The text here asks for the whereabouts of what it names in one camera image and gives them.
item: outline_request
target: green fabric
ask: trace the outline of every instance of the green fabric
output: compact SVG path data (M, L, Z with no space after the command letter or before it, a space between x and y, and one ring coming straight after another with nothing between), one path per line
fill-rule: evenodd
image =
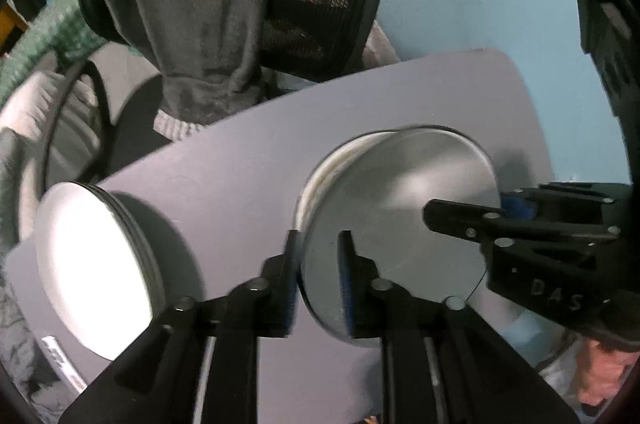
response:
M106 42L89 29L78 0L51 0L0 67L0 109L47 52L55 51L58 66L64 70Z

